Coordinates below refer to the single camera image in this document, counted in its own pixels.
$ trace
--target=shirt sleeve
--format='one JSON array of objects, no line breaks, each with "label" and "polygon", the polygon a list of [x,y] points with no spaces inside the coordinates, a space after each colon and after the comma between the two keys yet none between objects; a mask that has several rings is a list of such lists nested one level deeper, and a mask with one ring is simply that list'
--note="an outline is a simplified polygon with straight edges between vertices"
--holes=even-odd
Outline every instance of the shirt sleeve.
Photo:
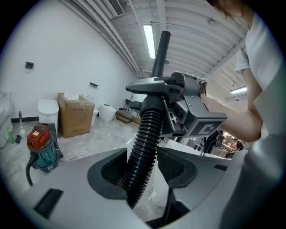
[{"label": "shirt sleeve", "polygon": [[248,56],[246,53],[246,48],[243,47],[237,52],[235,72],[239,76],[242,76],[241,70],[248,69],[248,68],[250,68]]}]

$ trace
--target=marble floor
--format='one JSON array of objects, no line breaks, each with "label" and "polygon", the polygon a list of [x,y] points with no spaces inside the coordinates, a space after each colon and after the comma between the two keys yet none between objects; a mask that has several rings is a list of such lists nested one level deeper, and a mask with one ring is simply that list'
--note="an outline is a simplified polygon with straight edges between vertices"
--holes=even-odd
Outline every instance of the marble floor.
[{"label": "marble floor", "polygon": [[[23,123],[26,133],[29,133],[37,122]],[[15,123],[12,134],[14,137],[19,133],[20,124]],[[61,159],[64,163],[71,160],[78,160],[84,157],[101,153],[104,151],[127,148],[128,156],[134,144],[135,135],[138,125],[134,123],[124,124],[118,120],[106,122],[97,118],[95,124],[91,127],[90,133],[75,136],[72,138],[63,138],[58,136],[58,144],[63,153]],[[168,139],[161,143],[165,146]],[[26,146],[26,139],[22,139],[19,144],[7,143],[0,149],[0,171],[4,182],[9,191],[19,200],[22,195],[29,189],[29,184],[25,175],[25,167],[29,161],[29,150]],[[38,169],[30,169],[30,175],[33,183],[37,183],[44,176],[48,175]],[[151,176],[148,186],[137,206],[133,209],[143,221],[152,220],[162,216],[164,208],[153,206],[151,197],[153,195],[153,180]]]}]

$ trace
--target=white corrugated ceiling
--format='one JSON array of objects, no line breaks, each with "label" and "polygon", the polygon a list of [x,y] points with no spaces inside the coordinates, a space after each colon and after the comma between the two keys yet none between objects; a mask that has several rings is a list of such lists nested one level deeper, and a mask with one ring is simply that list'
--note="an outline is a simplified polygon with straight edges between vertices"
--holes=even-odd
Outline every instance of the white corrugated ceiling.
[{"label": "white corrugated ceiling", "polygon": [[[206,77],[208,94],[223,102],[232,101],[230,91],[245,85],[242,78],[234,73],[234,68],[236,52],[244,45],[247,25],[241,19],[226,19],[205,0],[72,1],[87,9],[89,16],[99,24],[100,30],[104,30],[106,38],[119,49],[131,69],[143,77],[150,76],[154,64],[143,33],[143,25],[151,24],[156,47],[162,30],[171,33],[165,76],[181,71]],[[119,2],[124,14],[111,17],[108,7],[105,7],[108,2]]]}]

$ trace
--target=cardboard box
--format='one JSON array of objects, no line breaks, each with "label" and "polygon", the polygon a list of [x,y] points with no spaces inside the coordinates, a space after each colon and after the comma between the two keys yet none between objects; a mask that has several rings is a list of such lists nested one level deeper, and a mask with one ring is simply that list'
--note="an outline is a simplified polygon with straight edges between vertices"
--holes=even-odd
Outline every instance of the cardboard box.
[{"label": "cardboard box", "polygon": [[90,132],[94,104],[81,96],[78,100],[67,100],[58,94],[59,123],[64,138]]}]

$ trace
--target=toilet lid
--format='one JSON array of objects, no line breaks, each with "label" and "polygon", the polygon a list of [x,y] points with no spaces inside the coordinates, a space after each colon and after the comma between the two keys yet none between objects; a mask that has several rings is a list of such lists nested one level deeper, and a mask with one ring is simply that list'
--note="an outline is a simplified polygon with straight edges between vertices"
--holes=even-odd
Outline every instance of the toilet lid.
[{"label": "toilet lid", "polygon": [[40,99],[38,110],[43,116],[53,116],[59,111],[59,105],[56,100]]}]

